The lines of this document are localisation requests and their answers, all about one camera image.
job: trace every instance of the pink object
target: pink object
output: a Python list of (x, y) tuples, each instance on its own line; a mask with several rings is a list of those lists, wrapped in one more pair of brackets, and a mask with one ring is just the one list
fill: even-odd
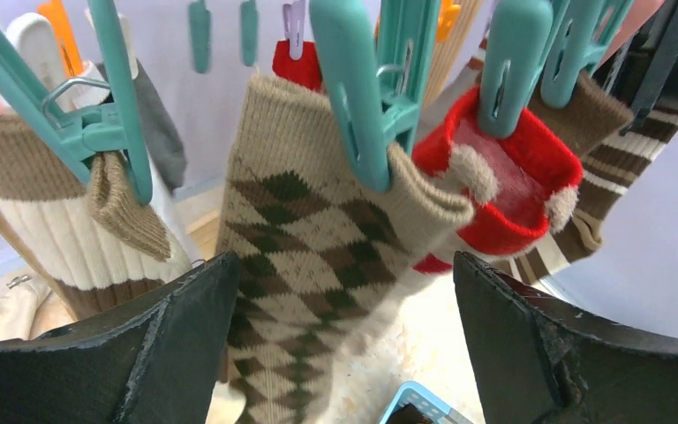
[(601, 63), (604, 64), (615, 51), (622, 47), (622, 44), (629, 40), (630, 37), (632, 37), (633, 34), (635, 34), (636, 31), (640, 29), (654, 13), (656, 13), (663, 3), (664, 0), (636, 0), (632, 7), (630, 7), (628, 16), (622, 22), (622, 26), (620, 26), (620, 29), (617, 31), (617, 35), (614, 36), (612, 43), (609, 44), (609, 49), (606, 50), (606, 54), (601, 59)]

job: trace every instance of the diamond pattern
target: diamond pattern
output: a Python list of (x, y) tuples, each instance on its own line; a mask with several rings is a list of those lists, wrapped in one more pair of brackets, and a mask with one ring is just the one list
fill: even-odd
[(230, 230), (223, 234), (259, 250), (236, 252), (242, 275), (229, 343), (254, 356), (236, 361), (249, 397), (241, 422), (300, 423), (320, 394), (316, 384), (329, 380), (330, 355), (388, 292), (409, 254), (381, 208), (339, 193), (329, 198), (342, 203), (332, 203), (296, 172), (232, 180), (229, 189), (239, 201), (227, 207), (245, 209), (245, 200), (259, 215), (223, 214)]

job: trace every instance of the purple clothespin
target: purple clothespin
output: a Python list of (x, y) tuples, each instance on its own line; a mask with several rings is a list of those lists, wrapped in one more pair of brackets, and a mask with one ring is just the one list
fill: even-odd
[(303, 56), (303, 30), (305, 29), (305, 0), (295, 0), (282, 6), (284, 38), (290, 42), (290, 58), (299, 60)]

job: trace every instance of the red sock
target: red sock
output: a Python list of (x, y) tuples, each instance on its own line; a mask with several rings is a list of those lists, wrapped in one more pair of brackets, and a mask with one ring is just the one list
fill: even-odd
[(277, 42), (271, 69), (280, 78), (320, 92), (323, 77), (320, 74), (313, 42), (303, 42), (303, 56), (298, 60), (292, 60), (290, 57), (290, 42), (287, 40)]
[(524, 253), (548, 232), (561, 231), (575, 208), (583, 175), (578, 158), (526, 109), (507, 139), (484, 135), (478, 103), (475, 86), (412, 153), (433, 184), (477, 205), (471, 224), (420, 262), (420, 272), (450, 270), (457, 250), (487, 261)]

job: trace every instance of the blue plastic container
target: blue plastic container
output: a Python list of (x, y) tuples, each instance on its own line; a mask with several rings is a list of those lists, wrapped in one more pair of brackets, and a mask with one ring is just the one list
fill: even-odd
[(457, 410), (451, 408), (442, 399), (435, 396), (430, 390), (418, 382), (406, 382), (396, 392), (394, 400), (388, 405), (379, 424), (386, 424), (392, 413), (402, 409), (408, 404), (414, 405), (421, 413), (435, 423), (439, 424), (471, 424)]

